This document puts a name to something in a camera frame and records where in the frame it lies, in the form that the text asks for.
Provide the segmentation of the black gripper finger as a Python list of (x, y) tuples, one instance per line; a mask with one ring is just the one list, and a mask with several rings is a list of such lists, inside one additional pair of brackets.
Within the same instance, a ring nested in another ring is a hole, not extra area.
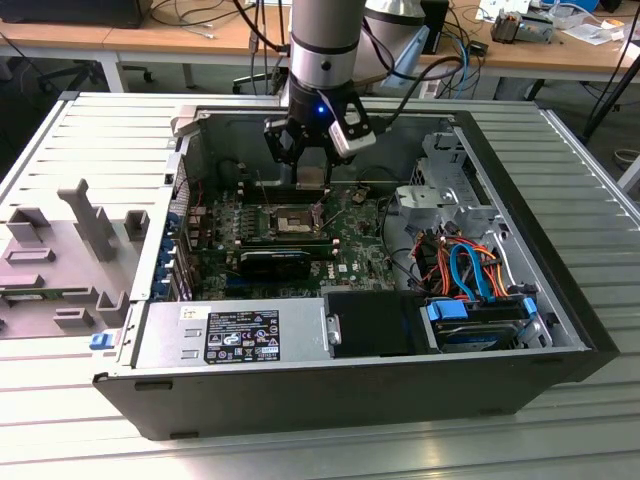
[(263, 134), (273, 161), (288, 166), (290, 183), (296, 184), (301, 157), (301, 124), (290, 117), (267, 118)]
[(355, 155), (341, 157), (334, 146), (325, 145), (323, 147), (325, 153), (325, 167), (323, 174), (323, 188), (328, 190), (331, 185), (333, 170), (342, 165), (350, 165), (355, 159)]

